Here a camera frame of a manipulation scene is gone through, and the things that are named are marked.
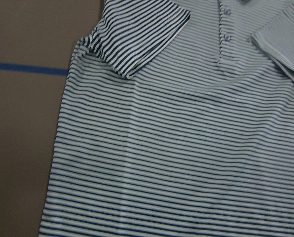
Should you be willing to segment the striped polo shirt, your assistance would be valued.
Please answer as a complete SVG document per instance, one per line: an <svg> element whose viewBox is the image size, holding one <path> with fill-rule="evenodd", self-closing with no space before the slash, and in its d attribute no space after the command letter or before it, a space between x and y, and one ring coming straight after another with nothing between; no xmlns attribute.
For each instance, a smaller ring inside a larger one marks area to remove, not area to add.
<svg viewBox="0 0 294 237"><path fill-rule="evenodd" d="M39 236L294 237L294 0L105 1Z"/></svg>

